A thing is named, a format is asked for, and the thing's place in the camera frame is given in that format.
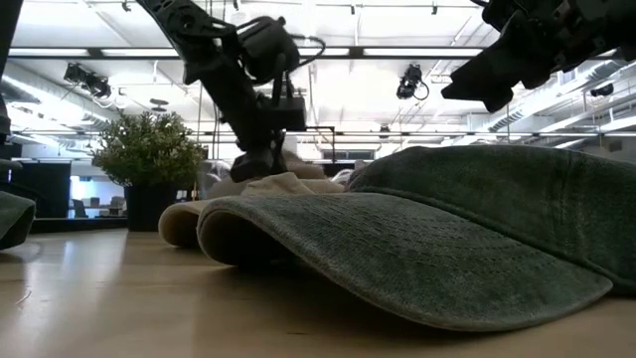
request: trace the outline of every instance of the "potted plant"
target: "potted plant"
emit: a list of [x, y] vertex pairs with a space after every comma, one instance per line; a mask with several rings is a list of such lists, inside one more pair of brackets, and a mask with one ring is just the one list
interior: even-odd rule
[[124, 187], [130, 231], [157, 231], [178, 188], [194, 186], [202, 151], [190, 134], [175, 112], [123, 114], [101, 131], [92, 163]]

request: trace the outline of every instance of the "green plant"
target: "green plant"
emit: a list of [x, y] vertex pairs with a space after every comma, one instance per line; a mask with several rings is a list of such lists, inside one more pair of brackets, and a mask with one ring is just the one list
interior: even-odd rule
[[190, 185], [203, 157], [202, 149], [187, 138], [190, 134], [175, 112], [123, 114], [101, 131], [92, 163], [122, 186]]

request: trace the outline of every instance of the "black plant pot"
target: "black plant pot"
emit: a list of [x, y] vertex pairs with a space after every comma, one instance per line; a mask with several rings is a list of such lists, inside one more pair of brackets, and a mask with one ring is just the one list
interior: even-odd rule
[[177, 197], [172, 183], [133, 185], [125, 187], [124, 193], [131, 232], [157, 232], [161, 213], [174, 204]]

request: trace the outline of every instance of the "cap brim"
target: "cap brim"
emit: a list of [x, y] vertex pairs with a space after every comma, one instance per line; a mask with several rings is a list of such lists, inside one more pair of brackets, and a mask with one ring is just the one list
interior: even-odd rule
[[294, 253], [382, 309], [451, 330], [541, 324], [612, 286], [458, 216], [383, 194], [218, 199], [200, 217], [199, 244], [229, 265]]

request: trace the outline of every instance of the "table surface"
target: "table surface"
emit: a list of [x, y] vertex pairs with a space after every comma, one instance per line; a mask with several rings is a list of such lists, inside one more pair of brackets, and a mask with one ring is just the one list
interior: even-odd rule
[[226, 268], [126, 231], [38, 235], [0, 253], [0, 356], [621, 357], [636, 300], [506, 334], [426, 328], [306, 268]]

